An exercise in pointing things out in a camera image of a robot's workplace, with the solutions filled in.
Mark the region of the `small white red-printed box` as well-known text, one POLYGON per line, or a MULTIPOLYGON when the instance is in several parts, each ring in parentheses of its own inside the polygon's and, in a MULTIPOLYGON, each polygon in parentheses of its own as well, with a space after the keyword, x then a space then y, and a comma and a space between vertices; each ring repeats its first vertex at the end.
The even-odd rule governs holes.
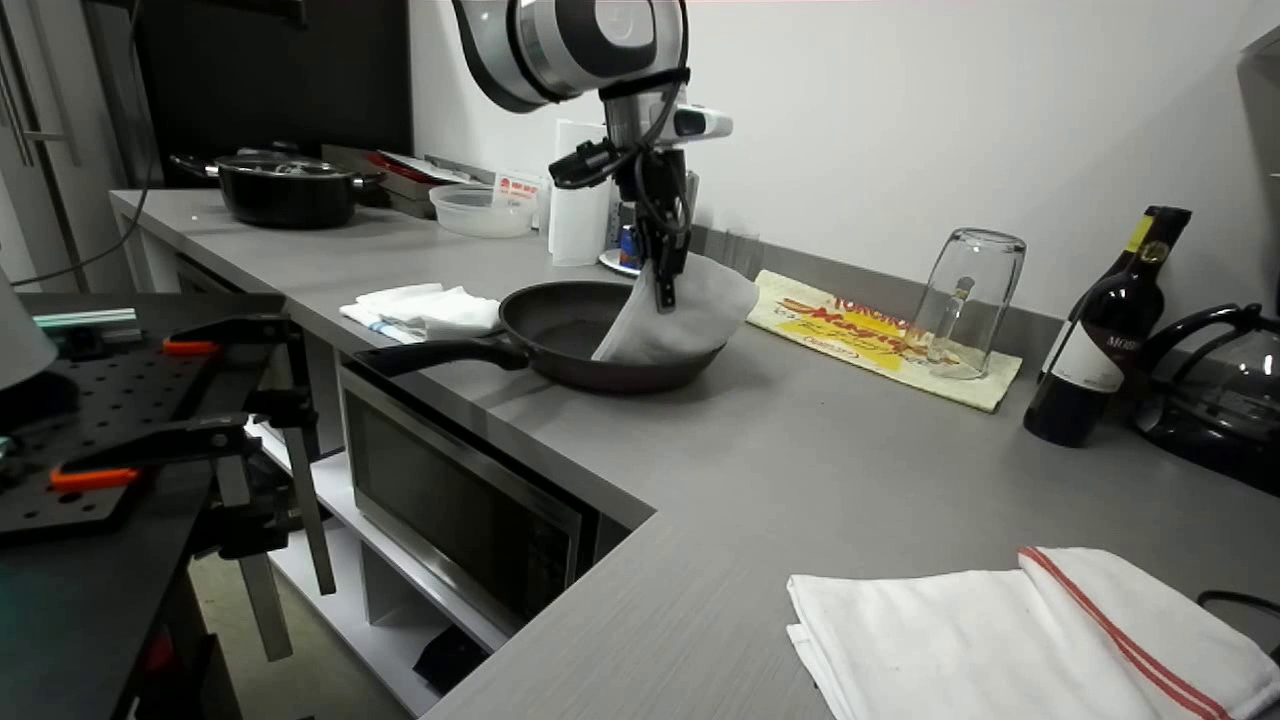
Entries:
POLYGON ((495 173, 493 188, 502 197, 538 205, 545 193, 547 181, 530 173, 499 170, 495 173))

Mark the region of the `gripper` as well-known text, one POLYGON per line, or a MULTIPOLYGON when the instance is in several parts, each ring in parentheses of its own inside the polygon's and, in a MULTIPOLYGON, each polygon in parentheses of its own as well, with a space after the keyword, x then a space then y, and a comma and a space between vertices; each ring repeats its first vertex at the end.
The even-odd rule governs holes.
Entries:
POLYGON ((658 313, 676 307, 675 282, 684 273, 691 234, 684 150, 635 152, 614 170, 623 201, 634 205, 634 249, 641 278, 655 290, 658 313))

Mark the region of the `refrigerator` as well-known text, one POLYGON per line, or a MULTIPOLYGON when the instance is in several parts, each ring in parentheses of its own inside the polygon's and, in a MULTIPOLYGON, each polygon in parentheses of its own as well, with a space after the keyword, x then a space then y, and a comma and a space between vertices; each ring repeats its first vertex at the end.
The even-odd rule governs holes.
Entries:
POLYGON ((84 0, 0 0, 0 268, 23 292, 134 288, 127 186, 84 0))

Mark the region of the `black clamp with orange tip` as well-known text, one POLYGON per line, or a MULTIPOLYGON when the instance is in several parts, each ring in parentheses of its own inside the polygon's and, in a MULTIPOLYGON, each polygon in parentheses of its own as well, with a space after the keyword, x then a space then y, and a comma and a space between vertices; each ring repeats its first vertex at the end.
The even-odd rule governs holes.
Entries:
POLYGON ((317 588, 323 596, 334 594, 337 580, 311 473, 310 446, 316 436, 317 413, 308 384, 300 328, 284 313, 228 316, 170 334, 163 341, 163 350, 173 356, 201 356, 219 354, 232 346, 250 345, 271 351, 283 348, 284 359, 276 364, 276 383, 268 389, 255 391, 246 401, 246 410, 283 434, 294 501, 317 588))
POLYGON ((264 653, 279 661, 293 646, 268 555, 287 546, 289 518, 273 495, 251 488, 248 459, 261 443, 244 432, 247 420, 233 413, 145 429, 58 464, 50 486, 58 493, 128 487, 160 468, 206 462, 218 487, 214 543, 223 559, 237 561, 264 653))

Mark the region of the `black frying pan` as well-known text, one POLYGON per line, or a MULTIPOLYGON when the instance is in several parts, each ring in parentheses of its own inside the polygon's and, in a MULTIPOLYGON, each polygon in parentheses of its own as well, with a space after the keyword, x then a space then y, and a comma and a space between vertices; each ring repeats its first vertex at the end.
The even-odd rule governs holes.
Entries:
POLYGON ((479 361, 506 372, 531 369, 561 386, 598 395, 654 395, 691 384, 721 347, 649 364, 593 359, 628 295, 622 284, 605 281, 534 284, 500 302, 499 334, 370 348, 355 360, 387 378, 479 361))

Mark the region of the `upturned clear glass jar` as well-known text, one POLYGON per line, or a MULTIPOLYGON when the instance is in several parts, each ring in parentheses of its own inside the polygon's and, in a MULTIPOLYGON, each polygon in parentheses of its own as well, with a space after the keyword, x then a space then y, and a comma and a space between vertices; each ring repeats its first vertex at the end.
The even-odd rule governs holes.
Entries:
POLYGON ((973 227, 951 232, 904 338, 928 373, 955 380, 987 374, 1025 255, 1027 243, 1012 234, 973 227))

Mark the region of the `white paper towel roll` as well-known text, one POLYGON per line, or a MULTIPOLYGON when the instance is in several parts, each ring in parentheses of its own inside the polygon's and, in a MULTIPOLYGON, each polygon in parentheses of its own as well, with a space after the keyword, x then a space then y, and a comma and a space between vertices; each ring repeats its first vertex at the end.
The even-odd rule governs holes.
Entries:
MULTIPOLYGON (((558 119, 554 159, 604 135, 603 124, 558 119)), ((584 190, 550 190, 547 240, 554 266, 586 266, 604 251, 611 192, 611 179, 584 190)))

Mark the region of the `green strip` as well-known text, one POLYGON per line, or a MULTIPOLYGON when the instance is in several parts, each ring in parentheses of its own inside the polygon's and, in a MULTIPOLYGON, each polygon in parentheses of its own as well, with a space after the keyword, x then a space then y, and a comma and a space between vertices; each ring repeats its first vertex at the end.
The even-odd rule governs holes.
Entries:
POLYGON ((133 307, 116 307, 82 313, 52 313, 33 316, 35 323, 46 332, 69 332, 77 329, 93 331, 132 331, 137 328, 138 316, 133 307))

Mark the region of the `clear plastic container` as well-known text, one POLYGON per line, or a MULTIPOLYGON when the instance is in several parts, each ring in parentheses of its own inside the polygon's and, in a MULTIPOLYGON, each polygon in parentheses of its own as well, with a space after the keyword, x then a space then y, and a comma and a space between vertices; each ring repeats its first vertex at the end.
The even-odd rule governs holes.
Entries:
POLYGON ((438 186, 429 191, 428 199, 445 231, 483 240, 529 234, 538 214, 534 200, 481 184, 438 186))

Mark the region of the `black coffee pot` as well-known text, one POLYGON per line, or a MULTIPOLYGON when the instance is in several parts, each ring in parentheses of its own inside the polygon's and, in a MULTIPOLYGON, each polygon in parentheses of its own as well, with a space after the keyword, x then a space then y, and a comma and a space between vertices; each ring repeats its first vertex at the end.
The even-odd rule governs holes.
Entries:
POLYGON ((1280 498, 1280 319, 1258 304, 1197 311, 1151 336, 1135 368, 1139 436, 1280 498))

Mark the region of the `clear drinking glass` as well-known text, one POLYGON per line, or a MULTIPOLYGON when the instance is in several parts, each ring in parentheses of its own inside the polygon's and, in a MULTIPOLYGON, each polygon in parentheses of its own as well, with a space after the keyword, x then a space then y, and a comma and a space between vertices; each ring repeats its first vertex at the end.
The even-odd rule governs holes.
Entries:
POLYGON ((763 264, 762 237, 745 228, 728 228, 722 233, 719 261, 754 282, 763 264))

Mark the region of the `dark wine bottle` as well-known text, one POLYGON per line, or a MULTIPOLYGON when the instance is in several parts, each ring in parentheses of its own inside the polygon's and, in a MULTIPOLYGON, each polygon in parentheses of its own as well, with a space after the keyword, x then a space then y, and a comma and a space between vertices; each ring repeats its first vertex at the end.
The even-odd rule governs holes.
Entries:
POLYGON ((1192 219, 1149 206, 1110 274, 1079 299, 1039 372, 1023 427, 1069 448, 1087 443, 1164 314, 1158 275, 1192 219))

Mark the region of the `red-striped white tea towel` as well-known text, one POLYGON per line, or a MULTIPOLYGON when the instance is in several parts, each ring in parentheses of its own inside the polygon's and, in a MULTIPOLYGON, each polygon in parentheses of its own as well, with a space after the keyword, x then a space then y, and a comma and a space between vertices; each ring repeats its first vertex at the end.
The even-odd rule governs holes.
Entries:
POLYGON ((788 638, 835 720, 1256 720, 1280 664, 1103 550, 1000 571, 792 575, 788 638))

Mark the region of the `folded white cloth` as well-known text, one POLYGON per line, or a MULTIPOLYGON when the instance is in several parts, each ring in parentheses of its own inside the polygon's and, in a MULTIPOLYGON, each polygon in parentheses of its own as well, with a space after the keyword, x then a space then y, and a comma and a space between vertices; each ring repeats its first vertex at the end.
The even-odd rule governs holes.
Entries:
POLYGON ((399 345, 434 340, 470 340, 495 332, 499 302, 463 287, 408 284, 360 295, 339 307, 346 319, 399 345))

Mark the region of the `black pot with lid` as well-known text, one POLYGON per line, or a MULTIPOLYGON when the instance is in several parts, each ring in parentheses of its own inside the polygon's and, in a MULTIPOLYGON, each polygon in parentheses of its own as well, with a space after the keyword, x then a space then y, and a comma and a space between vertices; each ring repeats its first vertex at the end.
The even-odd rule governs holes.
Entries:
POLYGON ((202 159, 172 154, 170 164, 219 183, 227 209, 251 225, 319 231, 351 222, 360 197, 381 186, 380 172, 357 172, 288 152, 251 151, 202 159))

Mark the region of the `yellow printed tea towel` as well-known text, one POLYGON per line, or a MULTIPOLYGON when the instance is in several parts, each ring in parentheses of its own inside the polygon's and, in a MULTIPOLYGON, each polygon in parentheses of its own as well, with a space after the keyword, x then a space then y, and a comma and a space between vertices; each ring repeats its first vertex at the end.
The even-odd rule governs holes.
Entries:
POLYGON ((751 325, 968 407, 995 413, 1021 370, 1021 359, 993 352, 980 378, 936 375, 925 355, 908 346, 905 320, 769 270, 754 284, 759 296, 748 316, 751 325))

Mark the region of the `white shelf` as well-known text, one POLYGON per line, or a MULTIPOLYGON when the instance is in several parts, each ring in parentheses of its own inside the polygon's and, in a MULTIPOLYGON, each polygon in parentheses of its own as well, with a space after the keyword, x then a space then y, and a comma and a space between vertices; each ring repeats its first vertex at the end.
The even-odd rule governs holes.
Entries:
POLYGON ((324 530, 335 592, 317 588, 301 530, 270 552, 271 564, 404 710, 422 717, 442 697, 413 670, 430 641, 454 626, 495 653, 517 629, 470 603, 357 509, 344 454, 314 462, 311 477, 332 515, 324 530))

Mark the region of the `dark tray with papers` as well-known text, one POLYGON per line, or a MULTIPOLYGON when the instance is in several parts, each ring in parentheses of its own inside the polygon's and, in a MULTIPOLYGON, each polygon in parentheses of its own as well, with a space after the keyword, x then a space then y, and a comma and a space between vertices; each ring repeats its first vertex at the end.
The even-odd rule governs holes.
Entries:
POLYGON ((324 161, 356 170, 362 176, 376 176, 376 182, 370 188, 356 192, 356 202, 360 206, 393 209, 420 219, 436 218, 436 209, 430 200, 431 190, 479 183, 466 173, 439 168, 426 172, 390 159, 383 152, 365 149, 323 143, 320 152, 324 161))

